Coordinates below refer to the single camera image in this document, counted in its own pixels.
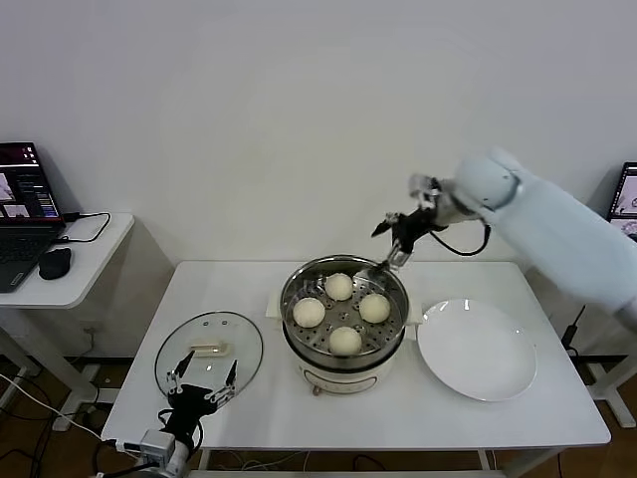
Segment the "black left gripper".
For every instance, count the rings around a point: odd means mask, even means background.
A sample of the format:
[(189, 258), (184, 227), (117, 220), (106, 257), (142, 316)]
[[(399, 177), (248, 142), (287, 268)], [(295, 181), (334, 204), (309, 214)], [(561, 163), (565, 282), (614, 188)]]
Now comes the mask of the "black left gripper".
[(181, 385), (181, 379), (187, 372), (194, 354), (195, 351), (191, 351), (166, 374), (167, 399), (171, 412), (165, 424), (165, 431), (177, 439), (191, 439), (195, 432), (202, 437), (202, 418), (214, 414), (219, 407), (218, 404), (227, 403), (236, 391), (236, 359), (230, 367), (224, 386), (217, 391), (199, 385)]

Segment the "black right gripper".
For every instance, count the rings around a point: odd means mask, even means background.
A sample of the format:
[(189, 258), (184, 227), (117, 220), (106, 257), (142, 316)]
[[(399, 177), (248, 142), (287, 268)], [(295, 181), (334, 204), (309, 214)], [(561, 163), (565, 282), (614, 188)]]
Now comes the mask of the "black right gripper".
[(371, 236), (376, 237), (394, 228), (394, 242), (387, 257), (369, 268), (369, 273), (378, 275), (384, 272), (395, 272), (402, 268), (411, 254), (402, 250), (412, 250), (414, 244), (424, 235), (441, 232), (443, 227), (435, 221), (436, 211), (432, 208), (417, 208), (410, 214), (390, 212), (375, 227)]

